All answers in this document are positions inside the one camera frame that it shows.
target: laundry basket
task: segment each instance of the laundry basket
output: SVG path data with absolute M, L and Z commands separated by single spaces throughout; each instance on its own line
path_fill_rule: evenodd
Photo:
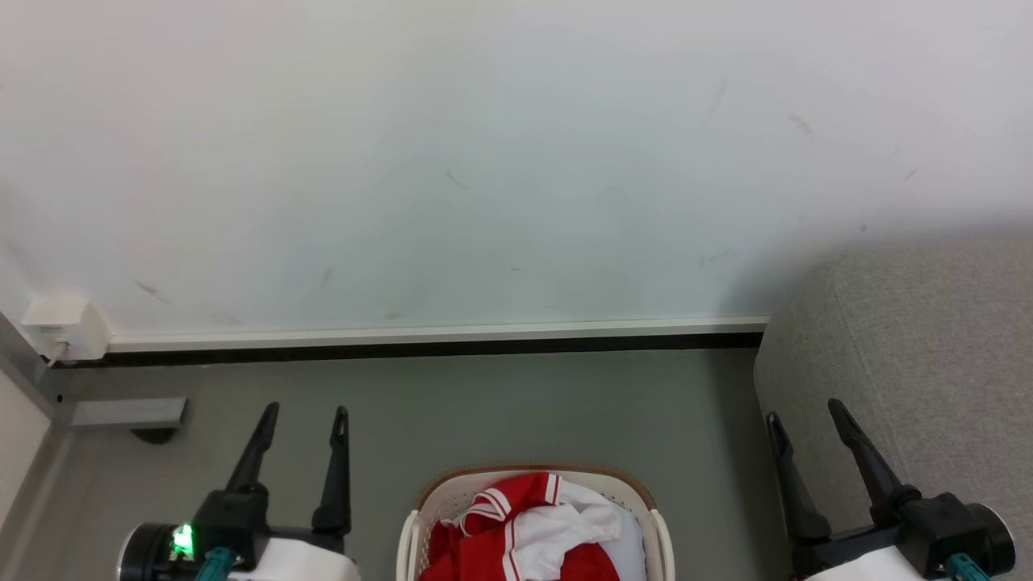
M 675 581 L 670 534 L 646 487 L 620 470 L 576 464 L 494 464 L 455 470 L 438 479 L 424 492 L 402 527 L 396 581 L 416 581 L 429 565 L 427 552 L 434 523 L 459 516 L 474 495 L 500 480 L 541 471 L 559 475 L 627 509 L 643 529 L 647 580 Z

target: white power cord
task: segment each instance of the white power cord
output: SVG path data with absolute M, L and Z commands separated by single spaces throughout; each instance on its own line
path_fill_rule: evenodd
M 68 341 L 58 341 L 55 343 L 54 353 L 51 354 L 50 361 L 46 362 L 46 367 L 54 367 L 54 364 L 64 357 L 66 353 L 68 353 Z

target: white electrical box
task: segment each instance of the white electrical box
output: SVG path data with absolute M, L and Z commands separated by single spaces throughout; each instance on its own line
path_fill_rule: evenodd
M 75 295 L 38 297 L 22 317 L 22 329 L 39 355 L 61 361 L 104 357 L 112 341 L 104 319 L 90 301 Z M 61 343 L 68 343 L 62 349 Z

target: basket rim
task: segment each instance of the basket rim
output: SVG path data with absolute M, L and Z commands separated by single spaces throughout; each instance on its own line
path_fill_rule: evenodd
M 449 480 L 452 480 L 458 477 L 477 475 L 482 472 L 501 472 L 510 470 L 526 470 L 535 472 L 537 471 L 549 472 L 553 470 L 568 471 L 568 472 L 589 472 L 589 473 L 615 478 L 623 482 L 624 484 L 630 486 L 631 489 L 634 490 L 635 493 L 638 494 L 638 496 L 643 499 L 643 502 L 646 503 L 647 510 L 649 511 L 656 510 L 656 500 L 653 499 L 653 495 L 650 494 L 649 489 L 647 489 L 643 483 L 638 482 L 637 479 L 635 479 L 628 472 L 625 472 L 624 470 L 612 466 L 603 466 L 599 464 L 580 464 L 574 462 L 550 462 L 550 463 L 500 462 L 500 463 L 490 463 L 490 464 L 473 464 L 470 466 L 457 468 L 455 470 L 450 470 L 442 475 L 440 478 L 432 482 L 430 486 L 424 489 L 424 493 L 420 494 L 419 496 L 419 502 L 416 503 L 416 510 L 422 512 L 424 506 L 427 503 L 427 499 L 430 498 L 431 494 L 435 490 L 437 490 L 439 486 L 441 486 L 442 484 L 444 484 Z

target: gray sofa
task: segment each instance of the gray sofa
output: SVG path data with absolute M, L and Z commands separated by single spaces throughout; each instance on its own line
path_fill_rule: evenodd
M 1005 520 L 1010 579 L 1033 578 L 1033 241 L 859 251 L 829 263 L 772 317 L 755 366 L 800 472 L 834 530 L 870 504 L 826 401 L 844 401 L 897 475 Z

